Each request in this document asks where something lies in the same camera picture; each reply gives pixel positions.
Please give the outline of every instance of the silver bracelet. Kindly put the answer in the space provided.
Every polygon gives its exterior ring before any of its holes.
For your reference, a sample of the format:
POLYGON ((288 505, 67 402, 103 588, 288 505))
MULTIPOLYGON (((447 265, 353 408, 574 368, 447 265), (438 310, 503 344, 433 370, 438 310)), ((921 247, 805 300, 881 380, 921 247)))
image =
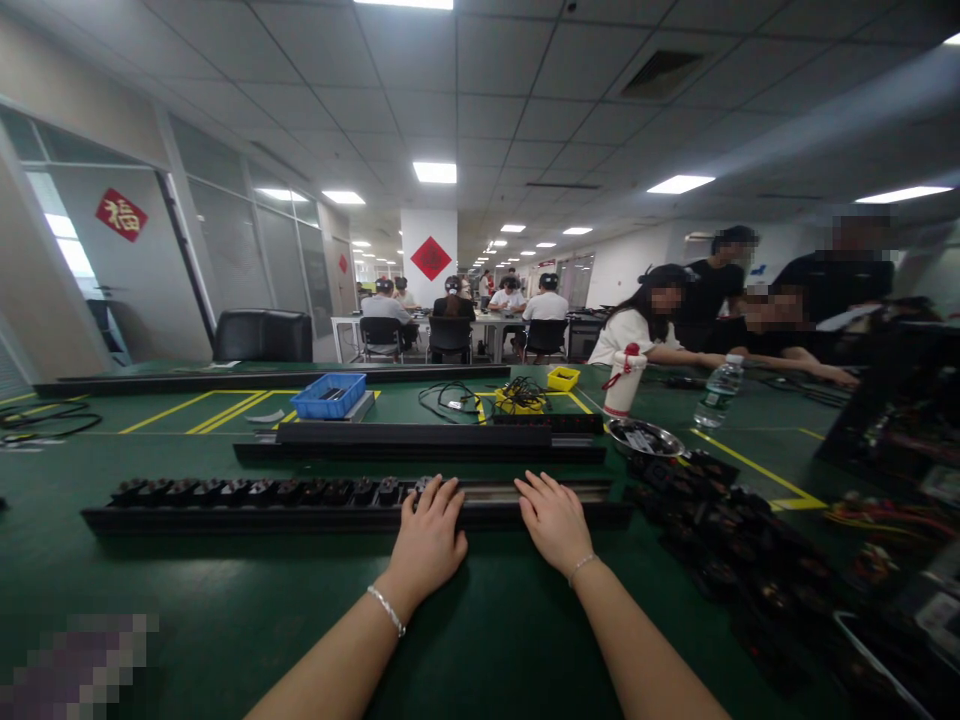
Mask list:
POLYGON ((573 587, 573 578, 575 578, 575 577, 577 576, 577 573, 580 572, 580 568, 582 568, 584 565, 586 565, 586 564, 587 564, 588 562, 590 562, 591 560, 598 560, 598 559, 599 559, 599 558, 598 558, 596 555, 594 555, 593 553, 590 553, 590 554, 587 555, 583 560, 581 560, 580 562, 578 562, 578 563, 577 563, 577 566, 573 569, 573 572, 570 573, 570 577, 567 578, 567 585, 569 585, 569 586, 572 588, 572 587, 573 587))
POLYGON ((387 599, 380 594, 380 591, 371 585, 367 588, 367 592, 373 595, 377 600, 380 601, 380 604, 383 605, 383 609, 387 611, 387 615, 390 616, 393 624, 397 626, 397 637, 403 637, 406 635, 407 629, 403 626, 403 623, 400 622, 400 618, 397 617, 397 614, 393 611, 393 608, 390 607, 390 603, 387 602, 387 599))

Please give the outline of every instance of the white table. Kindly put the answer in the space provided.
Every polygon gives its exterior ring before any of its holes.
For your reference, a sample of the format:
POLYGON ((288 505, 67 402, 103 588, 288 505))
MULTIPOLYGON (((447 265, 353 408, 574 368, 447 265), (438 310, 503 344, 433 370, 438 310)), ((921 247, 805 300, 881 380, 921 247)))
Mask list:
MULTIPOLYGON (((353 326, 353 344, 357 348, 357 357, 360 357, 360 319, 362 315, 346 315, 340 317, 330 318, 330 321, 333 323, 333 336, 335 344, 337 347, 337 362, 343 362, 343 348, 340 347, 340 326, 341 325, 351 325, 353 326)), ((422 322, 424 325, 428 324, 430 321, 428 318, 415 319, 416 322, 422 322)), ((504 329, 509 325, 529 325, 530 323, 525 322, 523 318, 519 315, 512 318, 505 318, 498 312, 490 312, 486 315, 478 315, 476 322, 471 323, 474 330, 479 330, 484 333, 486 337, 487 329, 493 331, 493 362, 499 364, 503 362, 503 336, 504 329)))

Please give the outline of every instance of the desk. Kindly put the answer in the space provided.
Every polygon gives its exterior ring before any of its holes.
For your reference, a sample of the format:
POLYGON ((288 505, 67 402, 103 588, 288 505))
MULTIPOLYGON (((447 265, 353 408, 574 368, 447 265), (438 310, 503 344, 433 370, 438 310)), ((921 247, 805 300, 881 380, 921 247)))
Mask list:
MULTIPOLYGON (((155 373, 189 363, 149 363, 118 374, 155 373)), ((256 369, 243 363, 237 369, 256 369)), ((291 365, 291 369, 307 366, 291 365)), ((517 367, 514 376, 545 382, 549 367, 517 367)), ((575 394, 596 410, 609 371, 581 367, 575 394)), ((732 459, 690 431, 697 393, 667 390, 648 370, 639 415, 676 432, 694 448, 743 468, 742 481, 780 502, 805 498, 732 459)), ((495 380, 469 381, 492 392, 495 380)), ((236 720, 329 629, 386 567, 386 535, 169 537, 98 541, 79 516, 99 506, 122 480, 159 477, 352 477, 442 472, 465 482, 512 478, 524 468, 371 462, 241 468, 231 449, 250 436, 244 414, 290 409, 287 394, 265 394, 246 410, 224 412, 252 393, 91 398, 101 425, 38 453, 0 454, 0 666, 9 682, 44 632, 62 630, 76 613, 156 612, 162 641, 115 708, 118 718, 236 720)), ((369 422, 439 422, 416 401, 414 383, 382 385, 369 422)), ((576 411, 556 402, 555 411, 576 411)), ((813 461, 836 411, 744 384, 714 439, 815 498, 862 483, 813 461)), ((609 444, 608 438, 600 442, 609 444)), ((623 459, 605 467, 542 468, 563 479, 607 476, 625 481, 623 459)), ((816 513, 785 511, 798 527, 818 528, 816 513)), ((679 564, 657 543, 659 530, 637 514, 627 531, 597 533, 597 553, 737 720, 841 717, 842 701, 820 678, 790 703, 763 681, 728 630, 723 608, 705 602, 679 564)), ((456 577, 432 596, 374 696, 369 718, 621 717, 589 625, 565 580, 537 555, 525 534, 473 533, 456 577)))
MULTIPOLYGON (((360 332, 358 328, 360 327, 361 315, 345 315, 340 317, 331 318, 333 322, 333 336, 336 341, 337 346, 337 362, 343 362, 343 348, 340 347, 340 325, 350 325, 353 327, 353 344, 357 348, 357 357, 360 356, 360 332)), ((417 320, 421 324, 429 323, 428 318, 422 318, 417 320)), ((493 330, 493 355, 491 361, 494 364, 499 364, 503 362, 503 342, 504 342, 504 329, 509 325, 529 325, 530 323, 525 321, 519 315, 515 318, 505 318, 500 313, 491 312, 487 315, 478 315, 476 322, 471 323, 474 330, 481 330, 485 333, 487 328, 493 330)))

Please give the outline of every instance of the chinese character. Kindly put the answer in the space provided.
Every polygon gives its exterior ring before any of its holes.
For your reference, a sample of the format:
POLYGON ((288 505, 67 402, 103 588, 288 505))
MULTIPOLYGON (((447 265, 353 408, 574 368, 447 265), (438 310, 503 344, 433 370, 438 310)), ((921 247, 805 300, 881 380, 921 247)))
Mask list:
POLYGON ((107 222, 113 225, 117 230, 128 230, 140 232, 140 218, 133 211, 133 208, 126 200, 120 199, 117 202, 104 200, 104 207, 110 213, 107 222))

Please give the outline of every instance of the black t-shirt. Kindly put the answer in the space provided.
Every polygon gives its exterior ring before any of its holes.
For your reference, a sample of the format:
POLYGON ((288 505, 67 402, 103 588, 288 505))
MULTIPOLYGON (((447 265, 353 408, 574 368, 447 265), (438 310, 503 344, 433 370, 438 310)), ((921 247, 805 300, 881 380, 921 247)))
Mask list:
POLYGON ((787 348, 802 347, 804 336, 804 333, 789 331, 750 332, 742 317, 718 320, 704 343, 703 352, 726 355, 736 347, 745 347, 751 355, 783 357, 787 348))
POLYGON ((816 252, 791 260, 777 277, 777 285, 806 288, 807 320, 818 323, 869 300, 882 300, 893 292, 894 265, 870 256, 854 259, 816 252))
MULTIPOLYGON (((446 317, 447 314, 447 299, 450 296, 447 295, 442 298, 437 298, 433 301, 433 316, 434 317, 446 317)), ((460 307, 457 309, 456 317, 465 317, 470 318, 471 321, 477 319, 477 313, 473 309, 473 303, 469 300, 464 300, 463 298, 458 298, 460 300, 460 307)))
POLYGON ((700 280, 687 285, 677 322, 712 323, 717 319, 724 300, 743 295, 745 273, 739 265, 731 263, 722 268, 713 268, 706 260, 697 260, 687 267, 700 280))

